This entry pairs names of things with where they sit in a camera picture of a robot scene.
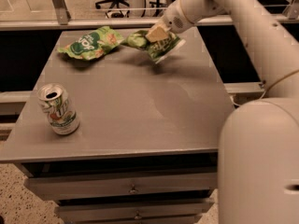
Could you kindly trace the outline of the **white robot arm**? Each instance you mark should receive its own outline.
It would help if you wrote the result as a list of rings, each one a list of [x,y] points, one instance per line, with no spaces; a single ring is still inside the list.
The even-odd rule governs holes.
[[[299,50],[258,0],[176,0],[157,21],[180,34],[225,11],[258,74],[229,83],[219,139],[220,224],[299,224]]]

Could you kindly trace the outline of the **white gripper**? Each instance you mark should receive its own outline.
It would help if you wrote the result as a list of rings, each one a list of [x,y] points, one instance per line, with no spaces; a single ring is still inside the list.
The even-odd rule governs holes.
[[[198,21],[213,17],[219,12],[219,5],[213,0],[176,0],[159,19],[158,24],[149,29],[146,38],[149,42],[168,38],[168,32],[181,34]]]

